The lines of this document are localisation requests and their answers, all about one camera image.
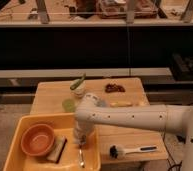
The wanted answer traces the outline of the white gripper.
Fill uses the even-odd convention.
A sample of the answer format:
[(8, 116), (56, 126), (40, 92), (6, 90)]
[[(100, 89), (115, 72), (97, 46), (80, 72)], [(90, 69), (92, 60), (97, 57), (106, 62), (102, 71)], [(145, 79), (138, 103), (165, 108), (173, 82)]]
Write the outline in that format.
[(78, 145), (84, 145), (87, 141), (87, 137), (93, 132), (93, 130), (93, 124), (76, 121), (73, 129), (74, 142)]

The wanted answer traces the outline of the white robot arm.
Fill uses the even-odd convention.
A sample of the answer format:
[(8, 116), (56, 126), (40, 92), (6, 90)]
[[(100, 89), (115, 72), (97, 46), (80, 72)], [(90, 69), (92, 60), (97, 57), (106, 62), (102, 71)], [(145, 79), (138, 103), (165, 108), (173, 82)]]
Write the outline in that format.
[(181, 171), (193, 171), (193, 106), (147, 105), (100, 107), (99, 97), (86, 93), (76, 107), (73, 135), (77, 144), (86, 143), (95, 124), (161, 131), (186, 139)]

